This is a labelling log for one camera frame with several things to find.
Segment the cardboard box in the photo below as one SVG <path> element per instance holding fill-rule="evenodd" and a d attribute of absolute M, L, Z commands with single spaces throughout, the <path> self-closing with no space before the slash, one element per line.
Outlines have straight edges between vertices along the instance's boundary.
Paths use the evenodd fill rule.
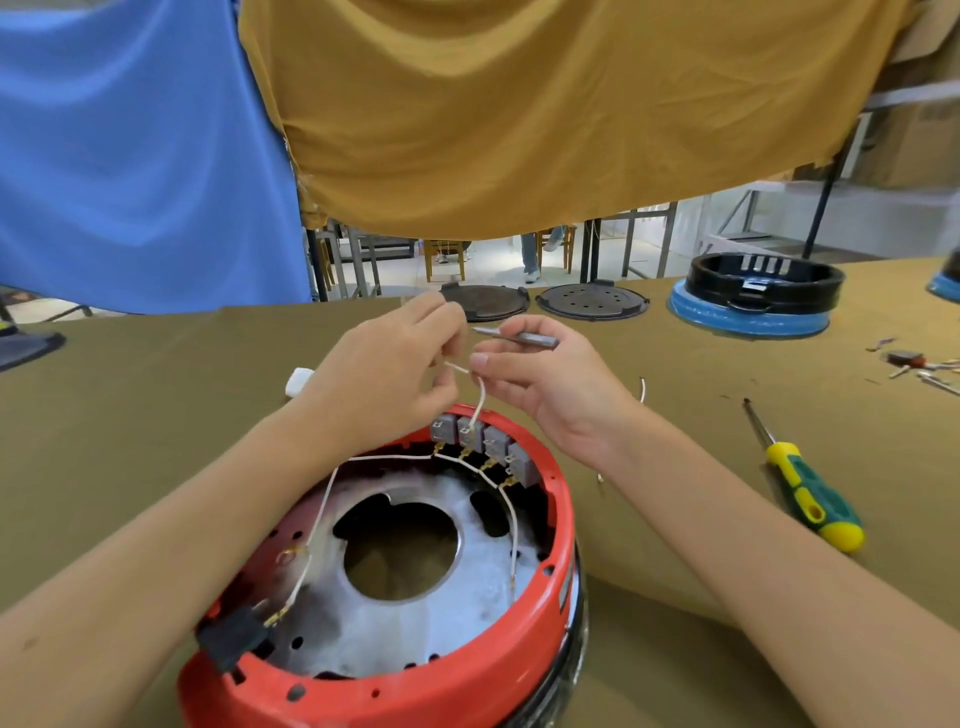
<path fill-rule="evenodd" d="M 928 0 L 894 45 L 877 91 L 960 79 L 960 0 Z"/>
<path fill-rule="evenodd" d="M 874 111 L 851 181 L 884 189 L 960 187 L 960 99 Z"/>

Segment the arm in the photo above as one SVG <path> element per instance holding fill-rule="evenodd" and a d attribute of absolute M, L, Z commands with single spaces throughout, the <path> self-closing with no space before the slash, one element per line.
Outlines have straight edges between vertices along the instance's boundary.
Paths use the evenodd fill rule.
<path fill-rule="evenodd" d="M 11 607 L 0 620 L 4 725 L 118 724 L 304 492 L 456 401 L 446 367 L 425 394 L 420 380 L 465 333 L 463 311 L 439 294 L 349 332 L 295 400 Z"/>
<path fill-rule="evenodd" d="M 817 725 L 952 725 L 960 634 L 783 514 L 638 404 L 589 342 L 541 317 L 484 342 L 474 370 L 572 457 L 607 475 L 763 653 Z M 588 392 L 579 382 L 590 381 Z"/>

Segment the metal tool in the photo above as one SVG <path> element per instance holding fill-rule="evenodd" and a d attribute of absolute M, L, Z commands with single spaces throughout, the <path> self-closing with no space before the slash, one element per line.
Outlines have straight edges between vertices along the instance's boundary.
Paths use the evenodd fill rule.
<path fill-rule="evenodd" d="M 767 462 L 780 471 L 790 486 L 794 516 L 844 553 L 863 546 L 863 524 L 850 504 L 804 462 L 796 445 L 777 441 L 760 421 L 750 400 L 744 398 L 743 406 L 756 431 L 763 436 Z"/>
<path fill-rule="evenodd" d="M 522 344 L 528 347 L 538 347 L 540 349 L 554 350 L 560 346 L 560 340 L 554 336 L 544 336 L 541 333 L 530 333 L 521 331 L 516 336 L 504 336 L 499 328 L 473 327 L 477 333 L 484 336 L 492 336 L 494 339 L 503 339 L 504 341 L 513 341 L 515 344 Z"/>
<path fill-rule="evenodd" d="M 943 381 L 938 376 L 932 375 L 930 372 L 917 372 L 917 376 L 925 384 L 930 384 L 934 387 L 944 390 L 945 392 L 950 392 L 951 394 L 960 397 L 960 389 L 950 386 L 950 384 Z"/>

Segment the shelf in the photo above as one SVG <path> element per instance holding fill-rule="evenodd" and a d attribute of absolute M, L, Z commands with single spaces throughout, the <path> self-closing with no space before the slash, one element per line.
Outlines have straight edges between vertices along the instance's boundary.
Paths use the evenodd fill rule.
<path fill-rule="evenodd" d="M 799 195 L 820 195 L 824 188 L 822 182 L 798 180 L 793 182 L 768 182 L 758 180 L 747 185 L 757 192 L 786 192 Z M 960 190 L 956 189 L 877 189 L 850 182 L 838 182 L 830 193 L 831 197 L 849 197 L 862 195 L 873 197 L 880 202 L 900 203 L 902 205 L 917 205 L 925 207 L 951 207 L 960 205 Z"/>

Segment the jeans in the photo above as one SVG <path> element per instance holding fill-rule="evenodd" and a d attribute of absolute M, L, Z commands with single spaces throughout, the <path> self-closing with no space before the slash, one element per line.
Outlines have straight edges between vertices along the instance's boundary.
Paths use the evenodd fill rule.
<path fill-rule="evenodd" d="M 550 242 L 556 243 L 564 237 L 564 228 L 560 225 L 550 232 Z M 520 252 L 523 254 L 523 272 L 534 273 L 539 268 L 537 266 L 537 234 L 535 232 L 525 232 L 520 236 Z"/>

